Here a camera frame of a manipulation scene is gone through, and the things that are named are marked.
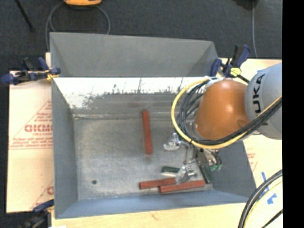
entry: black carpet floor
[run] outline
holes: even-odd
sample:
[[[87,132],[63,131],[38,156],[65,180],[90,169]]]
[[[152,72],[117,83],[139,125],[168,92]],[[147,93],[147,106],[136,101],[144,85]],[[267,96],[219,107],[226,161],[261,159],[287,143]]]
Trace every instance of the black carpet floor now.
[[[35,31],[15,0],[0,0],[0,75],[35,62],[47,52],[46,21],[61,0],[19,0]],[[231,57],[236,44],[246,44],[252,58],[282,59],[283,0],[104,0],[112,35],[210,40],[220,57]],[[106,33],[97,9],[67,6],[53,14],[56,31]],[[15,228],[31,213],[5,214],[8,146],[8,91],[0,86],[0,227]]]

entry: blue marking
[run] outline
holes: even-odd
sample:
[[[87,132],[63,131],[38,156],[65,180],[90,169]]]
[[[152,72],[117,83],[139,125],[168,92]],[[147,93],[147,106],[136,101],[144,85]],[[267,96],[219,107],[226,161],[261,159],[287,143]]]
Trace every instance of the blue marking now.
[[[267,180],[266,175],[265,175],[265,173],[264,173],[263,171],[262,171],[262,178],[263,178],[264,181]],[[269,187],[267,186],[266,189],[265,189],[265,191],[262,192],[260,198],[261,198],[266,192],[268,192],[268,191],[269,191]],[[276,195],[275,193],[274,193],[269,199],[267,199],[267,204],[273,204],[273,203],[274,203],[273,198],[277,198],[277,195]]]

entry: black stand leg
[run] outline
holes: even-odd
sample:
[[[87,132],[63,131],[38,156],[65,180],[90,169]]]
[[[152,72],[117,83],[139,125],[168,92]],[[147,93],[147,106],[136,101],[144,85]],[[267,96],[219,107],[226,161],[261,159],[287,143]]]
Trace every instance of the black stand leg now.
[[[28,18],[28,16],[27,16],[27,14],[25,13],[25,11],[24,11],[24,9],[23,9],[23,7],[22,7],[20,1],[19,1],[19,0],[15,0],[15,2],[17,3],[17,5],[18,5],[18,7],[19,7],[19,9],[20,9],[20,11],[21,11],[23,17],[25,18],[25,20],[26,20],[26,22],[27,22],[27,24],[28,24],[28,26],[29,26],[30,31],[35,31],[33,25],[32,25],[31,22],[29,21],[29,18]]]

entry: clamp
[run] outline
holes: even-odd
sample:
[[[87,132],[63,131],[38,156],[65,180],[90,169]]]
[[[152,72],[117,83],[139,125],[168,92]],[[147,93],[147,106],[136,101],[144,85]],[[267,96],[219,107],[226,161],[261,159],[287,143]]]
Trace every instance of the clamp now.
[[[230,58],[228,58],[228,61],[226,64],[222,63],[222,60],[219,58],[216,58],[214,62],[211,65],[211,70],[210,70],[210,76],[216,76],[216,74],[219,71],[222,71],[221,74],[224,77],[230,77],[230,78],[235,78],[239,77],[246,81],[248,83],[248,80],[245,79],[243,76],[241,76],[241,65],[244,63],[247,58],[249,57],[251,51],[249,47],[246,45],[236,45],[233,58],[230,61]]]
[[[42,70],[42,72],[30,72],[29,69],[33,68],[33,66],[29,59],[26,57],[21,63],[22,70],[16,72],[14,75],[11,73],[3,75],[1,77],[2,83],[7,85],[17,85],[40,79],[46,79],[47,81],[50,81],[53,77],[56,77],[61,73],[61,69],[59,67],[50,69],[42,57],[38,58],[38,62],[40,70]]]

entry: yellow cable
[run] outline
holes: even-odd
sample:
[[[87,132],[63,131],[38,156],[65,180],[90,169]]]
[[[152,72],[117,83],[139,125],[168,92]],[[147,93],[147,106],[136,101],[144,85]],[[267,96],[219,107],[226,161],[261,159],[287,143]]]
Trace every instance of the yellow cable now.
[[[251,223],[252,222],[256,222],[257,220],[254,219],[256,213],[261,209],[261,207],[263,206],[262,204],[265,203],[267,201],[267,199],[269,199],[274,193],[277,192],[277,190],[280,188],[280,184],[282,184],[283,182],[280,181],[279,183],[277,183],[275,186],[271,187],[257,202],[254,203],[254,205],[251,208],[251,211],[249,212],[245,223],[244,223],[244,228],[245,227],[251,227]]]
[[[189,84],[188,86],[184,87],[178,94],[177,96],[175,97],[173,103],[172,103],[172,108],[171,108],[171,120],[172,120],[172,124],[175,128],[175,130],[178,132],[178,134],[186,141],[188,141],[189,143],[197,146],[197,147],[200,147],[200,148],[203,148],[203,149],[220,149],[220,148],[224,148],[230,144],[233,144],[234,142],[236,142],[237,140],[239,140],[240,138],[242,138],[246,133],[240,133],[239,135],[237,135],[236,137],[226,141],[226,142],[223,142],[223,143],[219,143],[219,144],[215,144],[215,145],[206,145],[206,144],[201,144],[201,143],[198,143],[198,142],[195,142],[194,140],[192,140],[189,136],[187,136],[186,134],[183,133],[183,131],[179,128],[177,122],[176,122],[176,119],[175,119],[175,107],[176,107],[176,104],[178,102],[178,100],[181,98],[181,96],[190,88],[194,87],[195,85],[198,85],[198,84],[201,84],[201,83],[205,83],[206,81],[208,81],[210,79],[210,77],[208,76],[205,76],[203,77],[201,80],[198,80],[198,81],[195,81],[191,84]],[[274,105],[278,100],[280,100],[282,98],[282,96],[278,97],[272,104],[270,104],[259,116],[261,116],[266,110],[268,110],[272,105]]]

